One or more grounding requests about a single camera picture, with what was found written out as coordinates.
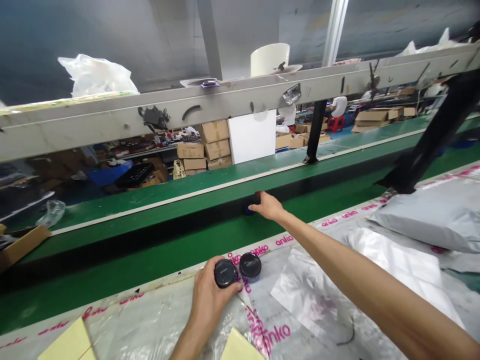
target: forearm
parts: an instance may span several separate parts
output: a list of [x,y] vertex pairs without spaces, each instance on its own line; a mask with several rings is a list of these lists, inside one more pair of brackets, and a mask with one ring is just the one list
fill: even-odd
[[205,332],[196,328],[195,324],[187,322],[180,334],[175,348],[171,353],[170,360],[197,360],[208,341]]
[[286,211],[277,222],[409,358],[468,359],[478,351],[458,325],[365,256]]

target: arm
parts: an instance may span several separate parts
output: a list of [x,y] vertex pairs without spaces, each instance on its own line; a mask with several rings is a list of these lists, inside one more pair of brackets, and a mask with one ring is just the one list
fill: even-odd
[[221,259],[224,257],[211,258],[196,274],[190,317],[178,338],[170,360],[197,359],[217,327],[225,306],[242,288],[238,282],[224,289],[217,286],[214,269],[215,264]]
[[388,272],[285,211],[266,192],[260,199],[249,209],[287,230],[409,359],[480,359],[480,344]]

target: gray poly mailer bag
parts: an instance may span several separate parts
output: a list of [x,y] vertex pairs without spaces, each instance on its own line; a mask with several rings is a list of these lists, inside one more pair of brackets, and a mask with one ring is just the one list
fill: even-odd
[[396,195],[370,220],[427,244],[480,253],[480,182],[459,177]]

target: metal rail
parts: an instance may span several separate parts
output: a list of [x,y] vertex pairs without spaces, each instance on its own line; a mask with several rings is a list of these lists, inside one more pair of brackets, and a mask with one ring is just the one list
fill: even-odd
[[[150,133],[139,107],[166,109],[169,128],[251,114],[254,109],[285,107],[282,94],[300,84],[299,104],[362,93],[370,81],[370,63],[378,88],[459,74],[480,67],[480,44],[322,67],[294,73],[158,91],[90,103],[0,116],[0,162]],[[182,117],[192,107],[200,109]]]

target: black tray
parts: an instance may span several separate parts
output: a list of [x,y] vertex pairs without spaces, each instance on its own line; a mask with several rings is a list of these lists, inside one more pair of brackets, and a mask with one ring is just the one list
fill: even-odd
[[115,185],[120,189],[136,188],[140,186],[154,170],[155,167],[151,162],[133,165],[126,173],[115,181]]

